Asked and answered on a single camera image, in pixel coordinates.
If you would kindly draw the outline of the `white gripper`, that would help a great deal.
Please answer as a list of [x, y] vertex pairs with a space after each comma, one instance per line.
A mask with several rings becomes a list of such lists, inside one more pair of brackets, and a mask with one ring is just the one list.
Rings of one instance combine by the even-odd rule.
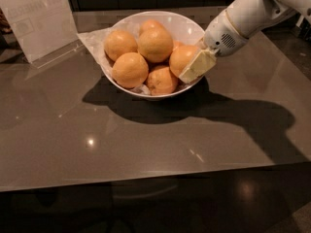
[[248, 39], [239, 34], [226, 10], [223, 10], [210, 22], [203, 39], [195, 43], [201, 50], [195, 53], [179, 75], [179, 79], [183, 83], [192, 83], [216, 65], [216, 55], [232, 55], [247, 43]]

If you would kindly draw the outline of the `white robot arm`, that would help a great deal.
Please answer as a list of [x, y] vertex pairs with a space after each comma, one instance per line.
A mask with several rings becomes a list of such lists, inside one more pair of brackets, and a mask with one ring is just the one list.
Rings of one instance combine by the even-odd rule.
[[243, 48], [256, 33], [300, 13], [311, 23], [311, 0], [234, 0], [207, 26], [199, 50], [178, 78], [192, 83], [216, 65], [217, 58]]

